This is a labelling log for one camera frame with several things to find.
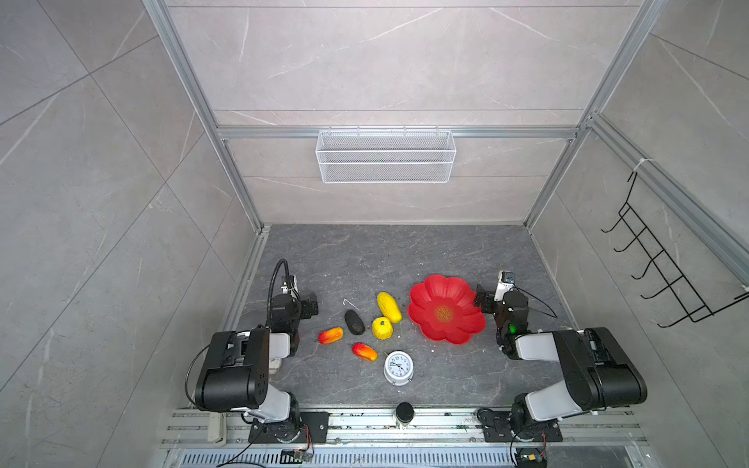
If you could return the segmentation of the dark black fake fruit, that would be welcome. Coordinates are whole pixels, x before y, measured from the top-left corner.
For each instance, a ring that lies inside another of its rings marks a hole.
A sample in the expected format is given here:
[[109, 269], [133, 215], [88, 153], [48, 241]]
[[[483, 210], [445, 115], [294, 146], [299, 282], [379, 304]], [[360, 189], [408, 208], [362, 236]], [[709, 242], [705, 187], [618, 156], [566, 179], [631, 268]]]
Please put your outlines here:
[[363, 335], [363, 333], [365, 333], [366, 326], [355, 310], [347, 310], [344, 314], [344, 321], [347, 329], [349, 329], [353, 335]]

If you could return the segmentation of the round yellow fake fruit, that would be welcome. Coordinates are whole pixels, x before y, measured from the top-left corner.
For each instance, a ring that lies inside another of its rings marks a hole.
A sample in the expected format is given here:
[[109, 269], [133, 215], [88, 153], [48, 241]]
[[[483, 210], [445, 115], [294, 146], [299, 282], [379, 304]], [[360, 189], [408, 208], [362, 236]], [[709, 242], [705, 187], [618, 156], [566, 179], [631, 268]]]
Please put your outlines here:
[[372, 323], [372, 332], [376, 339], [388, 340], [394, 333], [394, 327], [388, 318], [380, 317]]

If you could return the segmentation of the long yellow fake fruit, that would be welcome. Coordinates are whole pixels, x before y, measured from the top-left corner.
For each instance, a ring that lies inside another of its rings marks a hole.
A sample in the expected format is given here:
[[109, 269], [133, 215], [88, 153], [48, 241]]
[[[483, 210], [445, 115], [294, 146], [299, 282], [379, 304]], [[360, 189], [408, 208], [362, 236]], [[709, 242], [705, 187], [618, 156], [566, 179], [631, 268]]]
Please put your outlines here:
[[388, 292], [380, 292], [376, 301], [378, 302], [378, 307], [380, 308], [383, 317], [387, 318], [392, 324], [402, 322], [403, 315], [397, 301], [391, 294], [388, 294]]

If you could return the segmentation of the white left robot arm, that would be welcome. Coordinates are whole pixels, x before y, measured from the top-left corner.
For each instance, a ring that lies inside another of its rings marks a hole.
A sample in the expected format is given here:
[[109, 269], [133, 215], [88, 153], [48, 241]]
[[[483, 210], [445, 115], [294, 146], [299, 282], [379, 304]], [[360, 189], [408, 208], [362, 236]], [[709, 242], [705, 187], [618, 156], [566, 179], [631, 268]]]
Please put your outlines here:
[[203, 363], [197, 380], [185, 382], [185, 396], [200, 411], [238, 413], [261, 442], [322, 444], [329, 413], [302, 411], [292, 393], [270, 383], [271, 365], [298, 350], [300, 322], [319, 313], [316, 295], [284, 292], [271, 298], [269, 312], [264, 325], [215, 333], [197, 354]]

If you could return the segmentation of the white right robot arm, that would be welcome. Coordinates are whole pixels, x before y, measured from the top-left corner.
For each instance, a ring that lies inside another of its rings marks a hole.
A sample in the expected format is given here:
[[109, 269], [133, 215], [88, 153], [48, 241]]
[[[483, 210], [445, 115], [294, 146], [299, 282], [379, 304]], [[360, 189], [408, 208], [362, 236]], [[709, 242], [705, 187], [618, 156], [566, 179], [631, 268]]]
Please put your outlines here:
[[567, 417], [644, 403], [648, 388], [616, 338], [606, 328], [529, 330], [528, 297], [510, 286], [500, 296], [477, 288], [474, 304], [495, 319], [495, 338], [509, 359], [557, 363], [562, 380], [515, 397], [507, 421], [500, 411], [478, 409], [476, 417], [490, 431], [511, 432], [514, 442], [541, 440]]

